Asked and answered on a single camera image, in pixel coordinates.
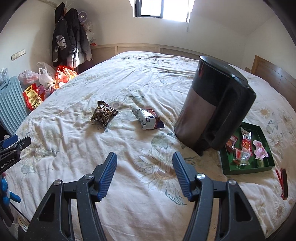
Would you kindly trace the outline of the clear cartoon candy packet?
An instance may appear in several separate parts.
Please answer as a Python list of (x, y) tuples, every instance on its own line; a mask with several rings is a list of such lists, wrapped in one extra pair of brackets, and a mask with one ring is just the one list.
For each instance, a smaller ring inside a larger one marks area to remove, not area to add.
[(240, 155), (240, 166), (248, 165), (250, 156), (251, 154), (249, 152), (242, 151)]

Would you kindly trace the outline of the pink My Melody packet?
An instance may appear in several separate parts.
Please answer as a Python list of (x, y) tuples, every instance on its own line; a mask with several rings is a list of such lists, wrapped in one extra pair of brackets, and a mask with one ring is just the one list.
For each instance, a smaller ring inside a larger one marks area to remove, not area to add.
[(264, 157), (268, 158), (268, 153), (260, 141), (254, 140), (253, 144), (255, 146), (254, 154), (255, 154), (256, 159), (262, 161)]

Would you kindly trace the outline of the red white konjac snack bag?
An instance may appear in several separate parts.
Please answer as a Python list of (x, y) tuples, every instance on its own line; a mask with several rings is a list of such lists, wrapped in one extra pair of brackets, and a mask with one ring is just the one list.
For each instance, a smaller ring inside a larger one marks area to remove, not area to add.
[(252, 133), (249, 131), (246, 131), (244, 128), (241, 128), (241, 134), (242, 134), (242, 141), (241, 141), (242, 151), (252, 155), (252, 143), (251, 143)]

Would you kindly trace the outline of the dark red noodle snack packet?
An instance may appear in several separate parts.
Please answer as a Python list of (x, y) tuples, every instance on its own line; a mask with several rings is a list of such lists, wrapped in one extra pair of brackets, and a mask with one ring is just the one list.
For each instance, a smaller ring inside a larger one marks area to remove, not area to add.
[(227, 152), (229, 152), (229, 153), (234, 152), (235, 144), (236, 144), (237, 140), (238, 140), (238, 137), (236, 137), (235, 135), (232, 135), (229, 138), (229, 140), (225, 144)]

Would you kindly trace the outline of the olive green snack packet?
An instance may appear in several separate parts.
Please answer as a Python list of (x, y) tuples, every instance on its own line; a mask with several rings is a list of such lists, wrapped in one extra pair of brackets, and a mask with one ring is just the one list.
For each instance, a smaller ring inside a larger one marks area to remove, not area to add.
[(256, 159), (258, 168), (264, 167), (264, 161), (262, 159)]

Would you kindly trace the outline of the small red snack packet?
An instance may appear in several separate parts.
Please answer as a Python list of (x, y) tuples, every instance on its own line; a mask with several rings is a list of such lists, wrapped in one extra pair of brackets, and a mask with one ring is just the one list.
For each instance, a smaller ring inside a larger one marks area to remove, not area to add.
[(238, 148), (234, 149), (234, 155), (233, 155), (233, 162), (238, 165), (241, 166), (241, 150)]

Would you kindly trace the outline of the light blue suitcase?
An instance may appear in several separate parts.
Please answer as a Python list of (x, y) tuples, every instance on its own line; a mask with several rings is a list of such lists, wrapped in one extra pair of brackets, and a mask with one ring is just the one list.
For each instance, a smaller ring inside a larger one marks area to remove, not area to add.
[(16, 76), (1, 84), (1, 126), (12, 136), (29, 114)]

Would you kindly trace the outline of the red yellow snack bag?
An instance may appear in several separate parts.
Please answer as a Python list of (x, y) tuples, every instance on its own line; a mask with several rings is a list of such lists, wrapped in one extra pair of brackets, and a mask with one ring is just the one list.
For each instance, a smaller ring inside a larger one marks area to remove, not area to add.
[(44, 88), (42, 85), (31, 84), (23, 91), (25, 104), (30, 111), (34, 111), (44, 102)]

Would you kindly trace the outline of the pink plastic bag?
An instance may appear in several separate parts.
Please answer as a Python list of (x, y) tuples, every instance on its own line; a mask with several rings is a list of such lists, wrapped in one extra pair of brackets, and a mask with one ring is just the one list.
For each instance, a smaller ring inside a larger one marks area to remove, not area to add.
[(39, 74), (30, 70), (25, 70), (19, 74), (18, 80), (24, 85), (31, 85), (39, 82)]

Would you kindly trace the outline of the white plastic bag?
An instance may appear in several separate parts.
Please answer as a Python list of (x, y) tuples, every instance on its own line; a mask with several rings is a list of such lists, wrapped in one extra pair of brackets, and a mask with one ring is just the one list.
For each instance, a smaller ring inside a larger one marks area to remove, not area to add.
[(43, 85), (44, 90), (48, 90), (55, 83), (55, 69), (47, 63), (38, 62), (39, 83)]

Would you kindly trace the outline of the green tray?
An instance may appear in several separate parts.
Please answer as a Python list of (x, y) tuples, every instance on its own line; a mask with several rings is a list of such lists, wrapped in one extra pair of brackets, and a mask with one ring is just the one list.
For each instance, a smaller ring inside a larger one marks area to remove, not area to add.
[(241, 150), (241, 141), (242, 141), (241, 128), (244, 128), (246, 131), (249, 131), (252, 133), (252, 138), (251, 138), (252, 151), (255, 150), (255, 146), (253, 144), (253, 141), (254, 140), (260, 141), (268, 153), (268, 158), (264, 157), (263, 158), (264, 167), (258, 168), (255, 154), (252, 153), (252, 155), (249, 158), (248, 165), (238, 166), (233, 162), (234, 152), (232, 152), (232, 153), (227, 152), (226, 146), (225, 146), (219, 151), (220, 157), (221, 157), (221, 162), (222, 162), (223, 173), (225, 175), (250, 174), (250, 173), (269, 171), (273, 167), (275, 167), (275, 163), (274, 163), (273, 156), (271, 154), (270, 147), (268, 145), (268, 142), (267, 142), (265, 135), (264, 135), (260, 126), (256, 126), (256, 125), (253, 125), (250, 123), (242, 122), (241, 125), (239, 126), (239, 128), (233, 134), (236, 137), (238, 137), (238, 140), (235, 144), (235, 148), (238, 148)]

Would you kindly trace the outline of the orange red plastic bag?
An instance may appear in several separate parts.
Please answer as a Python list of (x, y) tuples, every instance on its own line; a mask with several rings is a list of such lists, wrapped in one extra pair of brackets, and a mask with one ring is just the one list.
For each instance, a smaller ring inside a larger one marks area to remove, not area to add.
[(72, 80), (77, 76), (77, 72), (63, 65), (59, 65), (55, 75), (55, 88), (59, 89), (61, 86)]

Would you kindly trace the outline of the brown chocolate snack bag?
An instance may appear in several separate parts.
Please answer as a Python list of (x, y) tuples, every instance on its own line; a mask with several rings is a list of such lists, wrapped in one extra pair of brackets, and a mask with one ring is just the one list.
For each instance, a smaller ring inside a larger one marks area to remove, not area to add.
[(118, 111), (102, 100), (97, 102), (97, 108), (94, 110), (90, 119), (93, 125), (99, 125), (98, 128), (104, 128), (108, 131), (109, 122), (118, 114)]

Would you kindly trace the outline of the hanging dark jackets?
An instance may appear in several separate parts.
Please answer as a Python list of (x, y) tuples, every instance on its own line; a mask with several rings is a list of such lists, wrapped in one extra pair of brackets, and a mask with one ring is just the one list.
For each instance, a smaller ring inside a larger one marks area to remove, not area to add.
[(92, 52), (86, 32), (78, 19), (76, 9), (66, 9), (61, 2), (55, 9), (55, 27), (52, 40), (52, 64), (77, 68), (92, 60)]

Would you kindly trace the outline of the black silver trash bin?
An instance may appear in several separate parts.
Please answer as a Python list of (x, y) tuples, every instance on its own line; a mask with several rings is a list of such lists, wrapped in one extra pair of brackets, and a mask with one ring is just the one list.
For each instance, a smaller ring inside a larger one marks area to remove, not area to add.
[(174, 126), (175, 136), (199, 156), (220, 150), (256, 99), (242, 73), (228, 63), (200, 56), (196, 73)]

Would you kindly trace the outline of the white blue snack bag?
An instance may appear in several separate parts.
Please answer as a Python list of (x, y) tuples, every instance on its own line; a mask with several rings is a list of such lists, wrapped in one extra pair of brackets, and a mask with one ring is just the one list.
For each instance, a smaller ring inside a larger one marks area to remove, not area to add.
[(132, 109), (143, 130), (164, 128), (165, 125), (153, 109)]

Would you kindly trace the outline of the wooden headboard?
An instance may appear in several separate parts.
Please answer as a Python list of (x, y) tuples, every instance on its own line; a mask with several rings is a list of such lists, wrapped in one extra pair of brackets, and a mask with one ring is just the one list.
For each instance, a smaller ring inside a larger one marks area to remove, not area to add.
[(252, 67), (250, 69), (245, 67), (245, 71), (267, 81), (295, 110), (296, 80), (290, 74), (257, 55), (255, 55)]

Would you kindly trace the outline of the window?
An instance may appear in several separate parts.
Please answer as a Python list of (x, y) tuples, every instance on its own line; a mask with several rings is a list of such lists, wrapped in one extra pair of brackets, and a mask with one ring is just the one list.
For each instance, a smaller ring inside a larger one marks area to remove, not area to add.
[(135, 18), (157, 18), (188, 23), (193, 0), (133, 0), (129, 1)]

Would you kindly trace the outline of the wall power strip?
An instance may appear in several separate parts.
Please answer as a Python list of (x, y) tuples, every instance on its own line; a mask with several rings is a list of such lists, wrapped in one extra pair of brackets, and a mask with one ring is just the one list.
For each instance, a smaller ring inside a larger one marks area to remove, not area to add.
[(21, 51), (16, 52), (15, 54), (13, 54), (11, 56), (11, 61), (16, 60), (17, 58), (23, 56), (25, 53), (26, 53), (26, 50), (25, 49), (22, 49)]

